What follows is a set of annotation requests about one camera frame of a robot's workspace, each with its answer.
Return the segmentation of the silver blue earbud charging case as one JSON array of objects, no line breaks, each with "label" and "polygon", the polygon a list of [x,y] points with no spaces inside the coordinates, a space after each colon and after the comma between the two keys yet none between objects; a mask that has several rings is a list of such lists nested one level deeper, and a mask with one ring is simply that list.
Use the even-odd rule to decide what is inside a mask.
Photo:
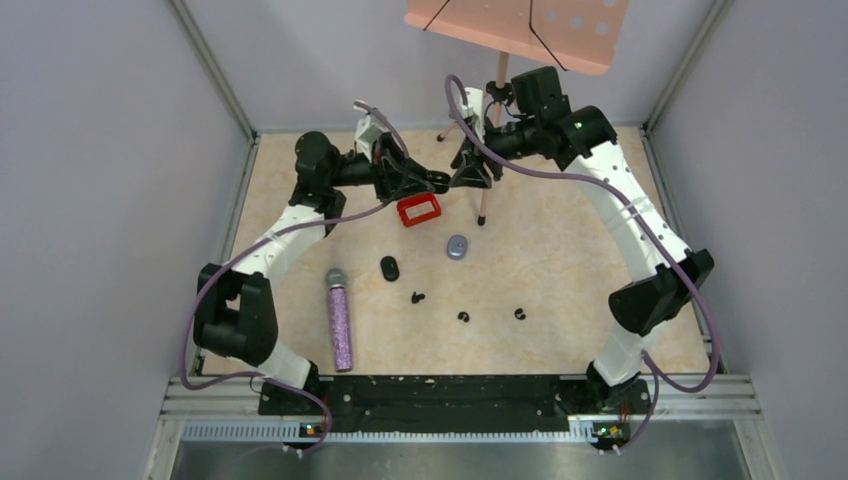
[{"label": "silver blue earbud charging case", "polygon": [[452,235],[446,245],[446,254],[452,260],[462,260],[468,252],[468,239],[463,235]]}]

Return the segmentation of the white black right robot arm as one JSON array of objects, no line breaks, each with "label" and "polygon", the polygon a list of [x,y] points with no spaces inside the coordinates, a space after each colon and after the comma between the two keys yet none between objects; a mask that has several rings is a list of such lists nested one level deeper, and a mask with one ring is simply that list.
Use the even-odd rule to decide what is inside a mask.
[{"label": "white black right robot arm", "polygon": [[495,172],[508,168],[524,175],[580,183],[613,238],[630,276],[608,297],[615,325],[587,368],[586,397],[600,412],[612,412],[627,397],[626,386],[643,365],[655,330],[688,303],[708,316],[700,291],[715,262],[706,249],[692,249],[654,206],[635,178],[615,129],[595,106],[574,110],[553,67],[514,77],[508,88],[519,118],[501,127],[488,124],[483,101],[455,75],[444,81],[450,116],[470,143],[453,184],[480,174],[478,187],[490,187]]}]

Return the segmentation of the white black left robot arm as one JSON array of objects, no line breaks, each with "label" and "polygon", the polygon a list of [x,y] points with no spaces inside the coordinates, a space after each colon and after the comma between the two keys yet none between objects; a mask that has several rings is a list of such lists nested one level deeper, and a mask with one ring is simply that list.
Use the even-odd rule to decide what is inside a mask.
[{"label": "white black left robot arm", "polygon": [[192,340],[250,366],[253,375],[285,384],[283,401],[303,414],[317,407],[321,388],[309,379],[313,363],[279,338],[273,286],[346,222],[343,188],[371,186],[386,207],[418,194],[444,194],[450,176],[413,160],[389,132],[378,134],[369,147],[343,153],[325,134],[309,131],[297,139],[294,152],[295,187],[276,223],[227,264],[201,270]]}]

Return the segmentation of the black oval earbud case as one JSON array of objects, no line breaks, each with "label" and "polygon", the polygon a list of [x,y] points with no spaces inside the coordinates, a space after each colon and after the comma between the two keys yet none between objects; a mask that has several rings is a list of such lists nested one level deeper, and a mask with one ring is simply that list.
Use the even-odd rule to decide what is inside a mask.
[{"label": "black oval earbud case", "polygon": [[395,282],[399,279],[399,265],[393,256],[384,256],[379,264],[382,276],[387,282]]}]

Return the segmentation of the red toy window brick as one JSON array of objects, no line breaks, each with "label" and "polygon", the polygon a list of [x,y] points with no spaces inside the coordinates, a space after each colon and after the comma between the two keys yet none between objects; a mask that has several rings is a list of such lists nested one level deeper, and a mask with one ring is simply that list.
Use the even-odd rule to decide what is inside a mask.
[{"label": "red toy window brick", "polygon": [[442,208],[433,193],[422,193],[400,200],[396,210],[401,224],[411,228],[442,215]]}]

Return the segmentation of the purple glitter microphone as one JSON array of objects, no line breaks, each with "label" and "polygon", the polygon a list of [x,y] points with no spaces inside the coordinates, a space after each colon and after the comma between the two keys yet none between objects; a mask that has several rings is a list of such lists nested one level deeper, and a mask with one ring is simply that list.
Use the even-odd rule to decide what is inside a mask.
[{"label": "purple glitter microphone", "polygon": [[325,276],[325,284],[327,286],[334,368],[337,372],[348,372],[353,369],[354,355],[347,294],[347,276],[340,268],[332,268]]}]

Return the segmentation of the pink music stand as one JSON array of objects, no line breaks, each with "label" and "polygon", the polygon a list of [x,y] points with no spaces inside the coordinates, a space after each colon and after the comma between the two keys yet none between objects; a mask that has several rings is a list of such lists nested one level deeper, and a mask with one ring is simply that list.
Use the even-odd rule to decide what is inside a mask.
[{"label": "pink music stand", "polygon": [[498,53],[494,89],[481,97],[501,124],[507,109],[509,60],[524,57],[562,72],[606,73],[629,3],[627,1],[410,1],[404,21]]}]

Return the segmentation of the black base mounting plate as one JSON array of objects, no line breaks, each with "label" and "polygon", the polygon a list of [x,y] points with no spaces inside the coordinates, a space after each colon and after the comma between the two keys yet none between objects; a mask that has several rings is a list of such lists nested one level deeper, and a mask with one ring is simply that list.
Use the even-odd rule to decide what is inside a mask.
[{"label": "black base mounting plate", "polygon": [[311,379],[306,390],[303,397],[264,384],[258,412],[330,412],[334,433],[559,433],[579,415],[624,420],[650,403],[643,380],[607,389],[559,375],[338,375]]}]

